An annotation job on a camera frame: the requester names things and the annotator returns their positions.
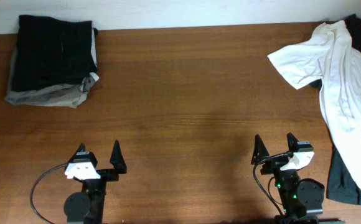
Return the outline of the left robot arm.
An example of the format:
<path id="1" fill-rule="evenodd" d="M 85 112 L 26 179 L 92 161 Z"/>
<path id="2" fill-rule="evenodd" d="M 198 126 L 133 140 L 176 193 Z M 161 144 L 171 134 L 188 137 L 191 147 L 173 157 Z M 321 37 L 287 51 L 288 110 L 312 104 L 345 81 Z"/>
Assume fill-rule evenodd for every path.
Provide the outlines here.
<path id="1" fill-rule="evenodd" d="M 68 196 L 63 210 L 69 224 L 103 223 L 103 209 L 108 182 L 116 182 L 127 173 L 119 141 L 115 141 L 110 156 L 110 169 L 97 169 L 98 161 L 81 144 L 65 166 L 65 175 L 82 184 L 82 189 Z"/>

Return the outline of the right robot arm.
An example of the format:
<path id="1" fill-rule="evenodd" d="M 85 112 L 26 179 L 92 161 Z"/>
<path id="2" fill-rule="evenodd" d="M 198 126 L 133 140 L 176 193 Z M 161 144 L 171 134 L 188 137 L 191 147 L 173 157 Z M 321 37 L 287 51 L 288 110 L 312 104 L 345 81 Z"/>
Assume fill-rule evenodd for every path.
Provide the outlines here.
<path id="1" fill-rule="evenodd" d="M 287 134 L 287 142 L 286 152 L 271 156 L 260 135 L 255 136 L 251 158 L 253 178 L 279 212 L 274 218 L 275 223 L 319 223 L 318 216 L 323 213 L 325 187 L 314 179 L 301 179 L 298 175 L 298 171 L 311 162 L 314 148 L 310 142 L 299 141 L 292 133 Z M 272 176 L 280 203 L 258 180 L 258 167 L 261 167 L 260 174 Z"/>

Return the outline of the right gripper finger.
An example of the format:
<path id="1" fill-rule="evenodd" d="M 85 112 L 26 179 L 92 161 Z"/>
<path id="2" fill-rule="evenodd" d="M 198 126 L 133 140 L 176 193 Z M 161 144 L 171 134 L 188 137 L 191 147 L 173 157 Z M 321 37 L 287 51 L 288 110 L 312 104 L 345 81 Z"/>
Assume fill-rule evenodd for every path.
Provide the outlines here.
<path id="1" fill-rule="evenodd" d="M 256 134 L 253 155 L 251 158 L 251 165 L 257 165 L 262 160 L 269 158 L 269 156 L 270 155 L 263 143 L 262 138 L 259 134 Z"/>
<path id="2" fill-rule="evenodd" d="M 287 142 L 288 142 L 288 151 L 297 152 L 298 151 L 298 139 L 292 134 L 287 134 Z"/>

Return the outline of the white t-shirt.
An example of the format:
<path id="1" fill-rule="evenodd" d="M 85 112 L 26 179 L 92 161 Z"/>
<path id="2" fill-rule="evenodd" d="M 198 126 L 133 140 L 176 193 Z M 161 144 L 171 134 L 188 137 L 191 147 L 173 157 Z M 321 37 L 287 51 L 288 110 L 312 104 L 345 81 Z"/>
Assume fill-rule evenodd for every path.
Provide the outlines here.
<path id="1" fill-rule="evenodd" d="M 361 52 L 344 21 L 317 26 L 308 41 L 268 55 L 295 89 L 321 80 L 320 109 L 332 141 L 361 190 Z"/>

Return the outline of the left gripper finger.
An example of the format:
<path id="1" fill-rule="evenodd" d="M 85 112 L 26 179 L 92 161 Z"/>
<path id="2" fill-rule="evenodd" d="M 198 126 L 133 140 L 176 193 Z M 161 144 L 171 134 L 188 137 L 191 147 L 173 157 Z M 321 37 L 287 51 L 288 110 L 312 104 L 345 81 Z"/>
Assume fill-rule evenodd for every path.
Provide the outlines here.
<path id="1" fill-rule="evenodd" d="M 127 165 L 121 153 L 120 142 L 118 140 L 116 140 L 114 143 L 113 150 L 110 156 L 110 164 L 113 166 L 114 170 L 117 171 L 118 174 L 127 173 Z"/>
<path id="2" fill-rule="evenodd" d="M 85 157 L 86 147 L 84 143 L 81 143 L 78 149 L 75 151 L 73 155 L 73 159 L 83 159 Z"/>

